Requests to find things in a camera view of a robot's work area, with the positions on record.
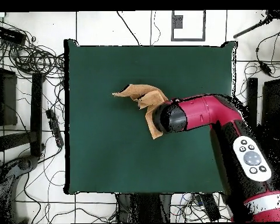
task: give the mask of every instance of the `gray button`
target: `gray button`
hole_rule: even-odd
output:
[[[261,163],[261,158],[255,151],[248,151],[244,154],[244,161],[249,166],[257,166]]]
[[[249,171],[252,174],[256,174],[257,173],[257,169],[255,167],[251,167]]]
[[[267,171],[267,169],[264,166],[260,166],[259,170],[262,171],[262,172],[266,172]]]

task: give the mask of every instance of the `brown cloth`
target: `brown cloth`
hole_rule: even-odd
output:
[[[129,96],[133,101],[138,102],[139,109],[148,107],[147,112],[145,114],[145,118],[150,133],[152,134],[152,138],[156,139],[163,135],[162,132],[156,129],[155,125],[152,122],[152,113],[154,109],[166,100],[168,100],[168,98],[163,94],[163,92],[160,89],[151,85],[129,84],[127,87],[125,87],[124,90],[118,93],[112,93],[112,95],[118,97]]]

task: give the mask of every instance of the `red robot arm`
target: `red robot arm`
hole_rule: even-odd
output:
[[[211,141],[232,220],[279,222],[279,174],[228,96],[206,94],[166,101],[153,112],[164,133],[211,127]]]

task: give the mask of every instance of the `green tabletop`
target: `green tabletop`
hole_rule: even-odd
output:
[[[224,47],[69,46],[69,192],[222,191],[209,127],[155,140],[128,84],[168,97],[232,90],[234,42]]]

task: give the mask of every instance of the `control button panel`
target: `control button panel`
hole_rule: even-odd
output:
[[[272,171],[251,138],[239,136],[233,143],[233,150],[248,178],[259,182],[271,178]]]

